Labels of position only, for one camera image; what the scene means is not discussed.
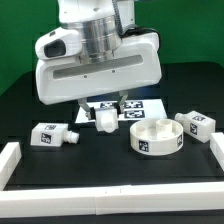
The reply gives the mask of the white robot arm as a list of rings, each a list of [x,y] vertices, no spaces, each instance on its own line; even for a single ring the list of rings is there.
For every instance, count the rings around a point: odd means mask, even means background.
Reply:
[[[35,44],[40,101],[76,100],[93,118],[88,97],[119,92],[121,112],[129,89],[159,82],[160,38],[134,24],[133,0],[57,1],[60,27]]]

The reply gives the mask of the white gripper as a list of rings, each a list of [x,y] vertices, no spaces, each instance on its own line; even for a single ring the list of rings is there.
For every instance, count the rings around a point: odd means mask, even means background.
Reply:
[[[127,90],[160,81],[158,48],[159,36],[151,32],[124,38],[113,57],[105,62],[81,64],[77,56],[39,60],[36,68],[39,99],[46,105],[79,99],[87,118],[94,119],[95,109],[87,104],[86,98],[120,91],[114,103],[120,115],[128,98]]]

